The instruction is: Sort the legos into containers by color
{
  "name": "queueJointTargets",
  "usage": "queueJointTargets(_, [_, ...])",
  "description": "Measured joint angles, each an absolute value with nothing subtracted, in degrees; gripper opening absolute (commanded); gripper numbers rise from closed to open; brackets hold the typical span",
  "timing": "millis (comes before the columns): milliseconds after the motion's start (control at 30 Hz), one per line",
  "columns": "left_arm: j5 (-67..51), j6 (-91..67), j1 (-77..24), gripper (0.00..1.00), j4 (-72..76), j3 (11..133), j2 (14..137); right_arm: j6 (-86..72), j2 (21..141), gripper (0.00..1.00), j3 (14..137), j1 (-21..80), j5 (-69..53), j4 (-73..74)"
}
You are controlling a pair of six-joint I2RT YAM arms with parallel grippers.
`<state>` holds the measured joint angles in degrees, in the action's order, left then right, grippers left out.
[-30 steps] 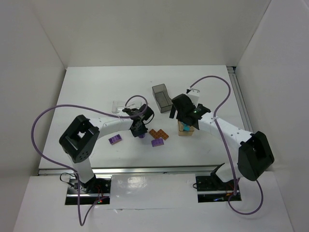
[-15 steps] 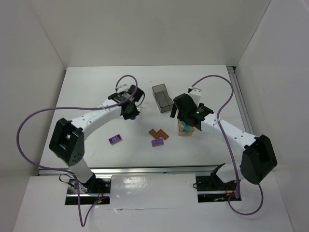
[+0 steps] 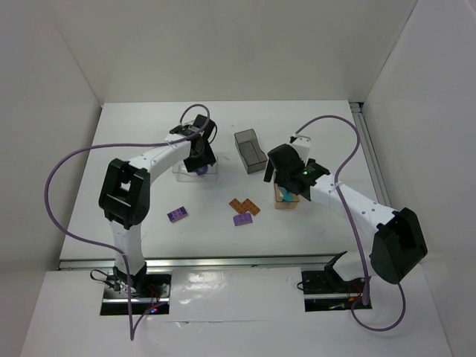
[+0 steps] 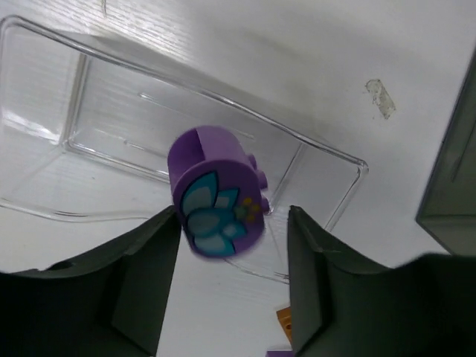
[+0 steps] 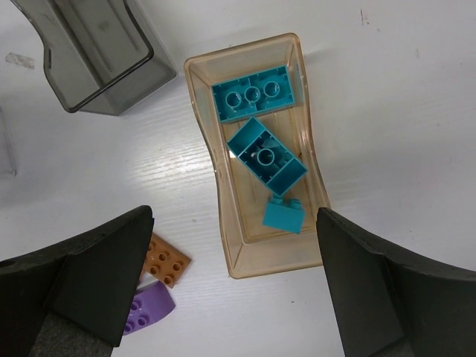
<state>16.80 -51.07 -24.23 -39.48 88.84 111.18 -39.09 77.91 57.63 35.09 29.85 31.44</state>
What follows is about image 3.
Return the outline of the purple rounded printed lego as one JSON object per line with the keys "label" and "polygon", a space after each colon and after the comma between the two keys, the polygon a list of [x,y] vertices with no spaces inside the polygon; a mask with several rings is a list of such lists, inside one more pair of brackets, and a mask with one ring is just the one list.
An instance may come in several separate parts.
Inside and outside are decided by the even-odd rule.
{"label": "purple rounded printed lego", "polygon": [[196,175],[197,176],[204,176],[204,175],[208,174],[208,171],[209,171],[209,166],[205,165],[205,166],[200,167],[196,170]]}

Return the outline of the small teal lego brick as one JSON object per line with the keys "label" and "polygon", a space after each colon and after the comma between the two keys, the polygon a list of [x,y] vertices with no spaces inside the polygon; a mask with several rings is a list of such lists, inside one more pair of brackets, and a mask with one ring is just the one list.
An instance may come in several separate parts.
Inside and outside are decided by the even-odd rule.
{"label": "small teal lego brick", "polygon": [[288,191],[284,187],[280,187],[279,190],[280,190],[280,195],[281,195],[281,199],[282,199],[283,202],[293,202],[294,201],[293,193],[291,193],[290,191]]}

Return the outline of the light purple curved lego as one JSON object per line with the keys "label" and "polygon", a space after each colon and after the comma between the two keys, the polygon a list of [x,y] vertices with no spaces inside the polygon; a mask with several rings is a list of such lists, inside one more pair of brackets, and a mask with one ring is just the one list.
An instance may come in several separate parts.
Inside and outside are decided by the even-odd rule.
{"label": "light purple curved lego", "polygon": [[249,212],[237,214],[233,217],[235,227],[251,224],[253,222],[252,215]]}

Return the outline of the purple lego brick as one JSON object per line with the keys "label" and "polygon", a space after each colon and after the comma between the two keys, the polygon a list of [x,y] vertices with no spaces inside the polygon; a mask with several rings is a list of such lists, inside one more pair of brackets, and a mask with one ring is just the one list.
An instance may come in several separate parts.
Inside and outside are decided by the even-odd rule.
{"label": "purple lego brick", "polygon": [[175,223],[188,216],[188,212],[184,206],[181,206],[175,210],[172,210],[167,214],[167,218],[171,223]]}

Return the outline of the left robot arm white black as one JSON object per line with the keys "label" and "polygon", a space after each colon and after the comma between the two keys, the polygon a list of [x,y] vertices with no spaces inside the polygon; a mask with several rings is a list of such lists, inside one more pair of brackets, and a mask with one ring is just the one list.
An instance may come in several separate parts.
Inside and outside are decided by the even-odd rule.
{"label": "left robot arm white black", "polygon": [[100,191],[99,206],[110,223],[114,245],[120,249],[114,275],[134,290],[144,285],[147,264],[141,246],[141,223],[149,213],[153,182],[178,163],[200,176],[216,163],[211,148],[216,124],[204,115],[179,124],[165,138],[165,145],[128,161],[109,163]]}

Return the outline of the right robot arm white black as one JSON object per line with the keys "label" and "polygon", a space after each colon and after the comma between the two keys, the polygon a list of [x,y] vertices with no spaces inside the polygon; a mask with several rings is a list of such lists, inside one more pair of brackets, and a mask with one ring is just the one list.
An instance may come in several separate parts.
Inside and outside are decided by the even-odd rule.
{"label": "right robot arm white black", "polygon": [[321,204],[353,222],[371,245],[364,253],[368,274],[396,285],[427,255],[417,215],[408,208],[397,211],[363,196],[335,180],[315,160],[303,161],[290,144],[268,153],[265,181],[274,182],[310,202]]}

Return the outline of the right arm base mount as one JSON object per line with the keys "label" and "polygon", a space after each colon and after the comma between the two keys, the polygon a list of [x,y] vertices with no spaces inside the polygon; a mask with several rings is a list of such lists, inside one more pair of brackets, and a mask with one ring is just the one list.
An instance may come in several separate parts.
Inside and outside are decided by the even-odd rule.
{"label": "right arm base mount", "polygon": [[353,304],[355,309],[372,309],[371,303],[361,302],[363,278],[347,282],[333,279],[325,271],[302,271],[296,287],[303,293],[306,312],[351,310]]}

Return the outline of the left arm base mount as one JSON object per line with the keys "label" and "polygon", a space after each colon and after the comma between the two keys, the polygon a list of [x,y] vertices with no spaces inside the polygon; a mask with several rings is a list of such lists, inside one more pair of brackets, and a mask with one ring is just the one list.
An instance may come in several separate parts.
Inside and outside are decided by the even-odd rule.
{"label": "left arm base mount", "polygon": [[[92,280],[104,284],[100,315],[128,315],[127,285],[110,271],[93,269],[89,276]],[[151,315],[168,315],[171,280],[172,275],[169,272],[147,274],[141,285],[131,289],[132,314],[141,315],[146,309],[150,309]]]}

